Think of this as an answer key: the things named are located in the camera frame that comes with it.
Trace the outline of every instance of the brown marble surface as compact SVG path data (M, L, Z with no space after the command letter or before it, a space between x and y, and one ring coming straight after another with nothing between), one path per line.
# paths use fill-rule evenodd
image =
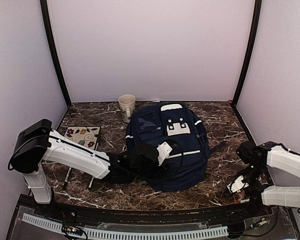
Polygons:
M155 103L138 102L140 109ZM88 189L91 176L73 169L66 190L62 190L68 167L44 162L48 183L53 186L57 202L115 210L185 210L232 204L245 198L244 191L225 196L224 190L237 171L245 165L236 155L240 143L247 140L232 108L226 102L187 102L204 122L212 148L221 141L225 146L214 153L208 162L204 180L190 189L177 192L155 192L145 181L131 184L110 184L95 179ZM99 126L98 151L120 153L125 150L127 124L122 121L116 102L74 103L58 131L63 135L69 126Z

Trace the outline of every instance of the perforated metal strip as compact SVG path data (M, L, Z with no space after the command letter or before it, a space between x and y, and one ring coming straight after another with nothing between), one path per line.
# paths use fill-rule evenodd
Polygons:
M23 214L23 222L46 229L51 232L61 234L62 224L45 218ZM228 227L216 227L195 231L180 232L157 232L157 233L141 233L141 232L121 232L106 231L85 227L84 231L91 240L201 240L214 239L228 236Z

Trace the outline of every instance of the white stripe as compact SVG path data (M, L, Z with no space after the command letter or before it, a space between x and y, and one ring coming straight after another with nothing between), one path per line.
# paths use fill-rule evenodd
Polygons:
M198 123L202 123L202 121L201 121L201 120L198 120L198 121L195 122L194 125L197 125Z
M184 152L183 155L198 154L198 153L200 153L200 150L197 150L197 151L187 151L187 152ZM172 158L176 158L176 157L180 157L180 156L181 156L181 153L168 156L165 159L172 159Z
M161 112L167 111L167 110L172 110L172 109L182 109L182 106L180 104L164 105L161 107Z

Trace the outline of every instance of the mug handle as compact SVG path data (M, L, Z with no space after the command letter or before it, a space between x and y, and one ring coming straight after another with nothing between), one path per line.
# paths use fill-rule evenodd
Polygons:
M131 109L130 109L130 107L127 106L125 111L126 111L127 118L130 119L131 118Z

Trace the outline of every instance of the white wall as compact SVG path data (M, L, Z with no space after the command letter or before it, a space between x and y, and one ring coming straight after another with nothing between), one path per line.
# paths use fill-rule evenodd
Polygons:
M0 0L0 239L5 239L22 176L7 170L19 132L67 107L49 52L39 0Z
M254 0L50 0L73 102L228 101Z
M257 144L283 143L300 153L300 0L264 0L238 110ZM274 171L277 184L300 180ZM296 214L300 226L300 215Z

